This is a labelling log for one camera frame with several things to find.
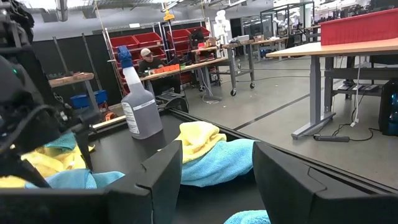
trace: blue spray nozzle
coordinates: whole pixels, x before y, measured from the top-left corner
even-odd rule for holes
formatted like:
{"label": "blue spray nozzle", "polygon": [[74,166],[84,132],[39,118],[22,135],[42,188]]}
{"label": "blue spray nozzle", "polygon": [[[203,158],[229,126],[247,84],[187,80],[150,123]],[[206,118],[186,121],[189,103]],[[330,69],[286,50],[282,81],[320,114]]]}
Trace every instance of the blue spray nozzle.
{"label": "blue spray nozzle", "polygon": [[125,45],[118,47],[118,57],[122,68],[132,67],[132,56]]}

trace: spray bottle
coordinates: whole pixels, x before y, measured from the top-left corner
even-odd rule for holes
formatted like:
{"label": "spray bottle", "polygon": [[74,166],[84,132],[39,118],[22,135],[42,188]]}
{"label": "spray bottle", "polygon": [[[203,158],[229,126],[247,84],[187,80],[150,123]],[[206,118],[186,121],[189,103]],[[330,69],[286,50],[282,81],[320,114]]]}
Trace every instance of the spray bottle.
{"label": "spray bottle", "polygon": [[118,57],[130,89],[121,104],[131,136],[136,139],[148,138],[163,129],[155,97],[142,86],[126,46],[118,47]]}

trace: ceiling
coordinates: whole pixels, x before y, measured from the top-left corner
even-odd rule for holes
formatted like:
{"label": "ceiling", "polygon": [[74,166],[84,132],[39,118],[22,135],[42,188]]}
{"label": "ceiling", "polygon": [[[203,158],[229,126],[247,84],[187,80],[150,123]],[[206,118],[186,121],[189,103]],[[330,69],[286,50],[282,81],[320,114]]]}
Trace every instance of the ceiling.
{"label": "ceiling", "polygon": [[[42,13],[43,11],[52,11],[57,7],[55,0],[19,0],[25,4],[31,13]],[[69,11],[81,11],[82,9],[93,9],[95,6],[94,0],[64,0],[67,2]],[[186,7],[200,5],[201,1],[205,7],[213,6],[227,6],[228,0],[184,0],[176,7]],[[135,7],[153,7],[161,8],[161,3],[165,0],[97,0],[98,9],[134,9]]]}

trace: dark shirt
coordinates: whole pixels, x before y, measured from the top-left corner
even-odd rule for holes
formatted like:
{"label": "dark shirt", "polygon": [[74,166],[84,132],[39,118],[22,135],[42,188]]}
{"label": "dark shirt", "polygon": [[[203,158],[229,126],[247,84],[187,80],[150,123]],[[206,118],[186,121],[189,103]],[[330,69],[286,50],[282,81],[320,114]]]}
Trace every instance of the dark shirt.
{"label": "dark shirt", "polygon": [[142,60],[139,62],[139,68],[138,68],[138,74],[140,76],[142,76],[142,74],[146,71],[146,70],[150,70],[150,69],[155,69],[155,68],[159,68],[159,65],[163,65],[166,66],[165,63],[163,63],[163,61],[159,58],[155,58],[153,59],[152,62],[147,62],[145,60]]}

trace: blue towel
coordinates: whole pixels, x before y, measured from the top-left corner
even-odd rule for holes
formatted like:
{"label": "blue towel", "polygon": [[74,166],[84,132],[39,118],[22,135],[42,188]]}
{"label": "blue towel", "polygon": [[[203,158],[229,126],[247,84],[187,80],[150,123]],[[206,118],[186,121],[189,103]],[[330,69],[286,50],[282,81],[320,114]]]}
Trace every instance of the blue towel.
{"label": "blue towel", "polygon": [[[54,189],[98,189],[123,177],[121,172],[105,172],[92,174],[88,169],[74,169],[56,173],[46,178]],[[37,188],[28,183],[25,188]]]}
{"label": "blue towel", "polygon": [[247,174],[253,168],[253,142],[219,141],[207,154],[182,166],[181,184],[206,187]]}
{"label": "blue towel", "polygon": [[231,216],[224,224],[271,224],[265,210],[238,212]]}
{"label": "blue towel", "polygon": [[64,134],[63,136],[50,143],[45,144],[44,146],[59,148],[62,149],[63,152],[72,151],[76,147],[75,135],[73,133]]}

